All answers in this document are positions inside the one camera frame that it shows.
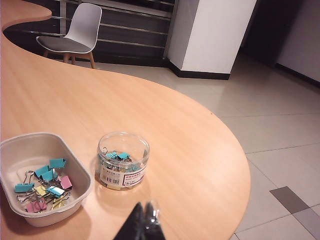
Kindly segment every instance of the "gray chair seat cushion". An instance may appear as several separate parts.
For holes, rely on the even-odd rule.
[[[87,53],[91,50],[86,45],[65,37],[39,36],[38,42],[47,49],[57,52]]]

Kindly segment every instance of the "plastic tray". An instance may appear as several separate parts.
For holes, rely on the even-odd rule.
[[[68,175],[72,182],[71,197],[60,208],[39,213],[27,212],[16,199],[15,185],[23,182],[26,171],[34,171],[54,158],[67,160],[62,174]],[[93,180],[61,137],[37,132],[13,137],[1,143],[1,184],[15,213],[23,216],[32,226],[45,227],[77,211],[82,200],[90,193]]]

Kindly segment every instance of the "wooden table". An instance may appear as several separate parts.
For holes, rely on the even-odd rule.
[[[1,1],[1,29],[50,18],[41,6]],[[114,191],[94,181],[83,207],[54,225],[32,227],[1,192],[1,239],[111,240],[137,202],[159,203],[168,240],[227,240],[250,194],[246,156],[208,109],[160,84],[54,61],[25,51],[1,32],[1,140],[31,132],[60,135],[94,174],[100,137],[143,136],[150,158],[142,184]]]

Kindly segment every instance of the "chair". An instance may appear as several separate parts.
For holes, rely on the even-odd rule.
[[[81,3],[75,10],[66,36],[36,37],[36,41],[45,48],[43,56],[48,57],[48,53],[63,55],[64,63],[67,63],[71,57],[73,65],[76,57],[89,59],[91,67],[95,69],[96,64],[92,50],[97,43],[101,15],[101,7],[91,3]]]

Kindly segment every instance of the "jar label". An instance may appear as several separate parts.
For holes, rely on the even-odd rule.
[[[134,186],[142,181],[145,176],[146,166],[137,171],[119,172],[111,170],[105,166],[101,167],[100,180],[112,188],[126,188]]]

